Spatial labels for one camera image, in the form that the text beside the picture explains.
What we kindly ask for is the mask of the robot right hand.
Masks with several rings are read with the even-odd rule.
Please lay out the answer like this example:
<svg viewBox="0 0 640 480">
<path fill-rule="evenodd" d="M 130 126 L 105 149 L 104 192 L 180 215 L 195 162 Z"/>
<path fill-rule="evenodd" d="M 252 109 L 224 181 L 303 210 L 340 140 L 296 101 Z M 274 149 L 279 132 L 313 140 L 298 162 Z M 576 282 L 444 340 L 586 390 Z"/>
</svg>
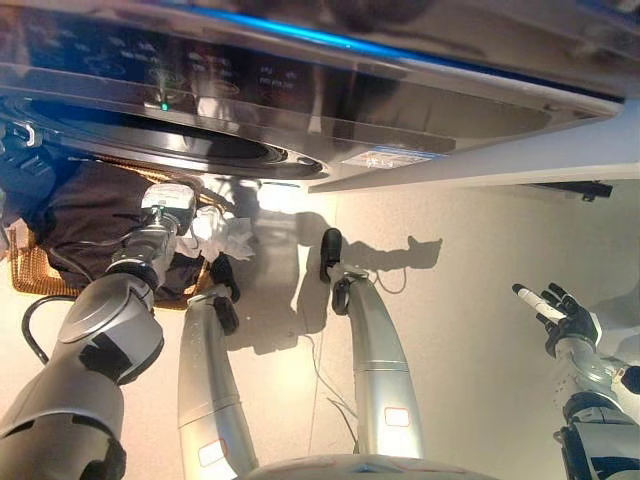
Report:
<svg viewBox="0 0 640 480">
<path fill-rule="evenodd" d="M 536 319 L 543 325 L 547 340 L 546 352 L 553 358 L 561 340 L 579 340 L 593 352 L 602 337 L 602 327 L 595 313 L 587 310 L 576 298 L 557 283 L 551 282 L 540 294 L 528 287 L 514 283 L 514 294 L 536 312 Z"/>
</svg>

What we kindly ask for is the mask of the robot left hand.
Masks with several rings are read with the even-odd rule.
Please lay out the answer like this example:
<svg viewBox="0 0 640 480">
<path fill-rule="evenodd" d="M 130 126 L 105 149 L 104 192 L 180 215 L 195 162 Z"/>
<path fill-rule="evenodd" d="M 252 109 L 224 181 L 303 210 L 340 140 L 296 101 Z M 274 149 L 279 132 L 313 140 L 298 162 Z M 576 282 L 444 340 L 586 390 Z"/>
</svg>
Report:
<svg viewBox="0 0 640 480">
<path fill-rule="evenodd" d="M 158 183 L 151 185 L 141 200 L 141 209 L 159 208 L 174 216 L 180 225 L 189 226 L 196 212 L 196 196 L 188 185 Z"/>
</svg>

